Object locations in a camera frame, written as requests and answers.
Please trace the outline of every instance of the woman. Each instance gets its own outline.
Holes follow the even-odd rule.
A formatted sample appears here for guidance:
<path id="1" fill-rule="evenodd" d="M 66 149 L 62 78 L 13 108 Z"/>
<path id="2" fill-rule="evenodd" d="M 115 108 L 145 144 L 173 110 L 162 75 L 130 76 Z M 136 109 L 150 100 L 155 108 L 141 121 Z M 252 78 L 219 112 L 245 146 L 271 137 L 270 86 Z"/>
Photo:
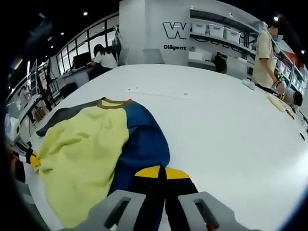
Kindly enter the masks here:
<path id="1" fill-rule="evenodd" d="M 94 47 L 94 60 L 91 62 L 93 68 L 90 70 L 89 80 L 96 78 L 97 76 L 114 69 L 117 66 L 117 62 L 110 52 L 110 49 L 104 48 L 101 44 L 97 44 Z"/>

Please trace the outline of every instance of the person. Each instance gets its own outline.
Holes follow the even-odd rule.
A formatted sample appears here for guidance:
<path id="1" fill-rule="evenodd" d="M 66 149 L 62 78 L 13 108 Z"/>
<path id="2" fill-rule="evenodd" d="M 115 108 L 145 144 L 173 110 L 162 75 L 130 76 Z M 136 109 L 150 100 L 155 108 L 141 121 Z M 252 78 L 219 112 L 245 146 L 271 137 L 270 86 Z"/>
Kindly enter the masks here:
<path id="1" fill-rule="evenodd" d="M 272 36 L 276 35 L 278 35 L 278 23 L 259 33 L 257 38 L 257 52 L 252 73 L 252 81 L 257 87 L 270 89 L 273 84 L 280 81 L 274 74 L 274 48 L 271 42 Z M 283 84 L 277 85 L 279 94 L 283 94 L 283 88 Z"/>
<path id="2" fill-rule="evenodd" d="M 284 95 L 280 96 L 287 105 L 289 105 L 294 113 L 296 113 L 298 107 L 302 105 L 303 96 L 299 91 L 295 91 L 291 88 L 284 89 Z"/>
<path id="3" fill-rule="evenodd" d="M 94 68 L 88 72 L 89 80 L 118 67 L 110 49 L 104 48 L 101 44 L 97 44 L 94 47 L 94 57 L 94 60 L 91 62 L 91 66 Z"/>
<path id="4" fill-rule="evenodd" d="M 31 93 L 26 90 L 25 86 L 22 86 L 19 92 L 19 100 L 23 108 L 25 108 L 30 101 L 29 95 L 31 97 Z M 27 116 L 29 117 L 32 124 L 35 123 L 35 119 L 33 118 L 31 111 L 27 113 Z"/>

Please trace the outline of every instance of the ceiling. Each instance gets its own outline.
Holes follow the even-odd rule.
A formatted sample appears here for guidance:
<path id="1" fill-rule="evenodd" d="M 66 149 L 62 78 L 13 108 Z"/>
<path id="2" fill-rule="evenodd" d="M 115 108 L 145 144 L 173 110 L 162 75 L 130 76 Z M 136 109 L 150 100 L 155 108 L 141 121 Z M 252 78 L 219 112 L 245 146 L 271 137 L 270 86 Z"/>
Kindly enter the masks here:
<path id="1" fill-rule="evenodd" d="M 273 16 L 277 14 L 283 15 L 285 21 L 283 28 L 284 40 L 307 65 L 307 55 L 300 53 L 301 50 L 308 49 L 306 44 L 308 33 L 306 33 L 305 29 L 301 28 L 303 25 L 302 18 L 306 14 L 306 9 L 300 7 L 301 3 L 299 1 L 298 3 L 292 1 L 293 4 L 282 4 L 281 1 L 275 0 L 258 0 L 255 4 L 252 4 L 252 1 L 222 1 L 252 14 L 267 24 L 271 23 Z M 46 59 L 45 56 L 55 55 L 84 28 L 107 15 L 117 12 L 119 10 L 118 0 L 112 0 L 113 3 L 110 2 L 108 1 L 108 5 L 105 1 L 100 1 L 99 4 L 92 1 L 87 2 L 87 4 L 78 5 L 76 1 L 54 0 L 49 1 L 48 4 L 32 4 L 31 7 L 26 3 L 19 4 L 18 6 L 8 6 L 4 19 L 8 22 L 6 25 L 6 34 L 9 39 L 7 46 L 10 48 L 8 58 L 13 58 L 22 50 L 26 39 L 30 37 L 30 31 L 41 22 L 39 13 L 50 19 L 53 25 L 52 39 L 44 42 L 36 54 L 41 62 Z"/>

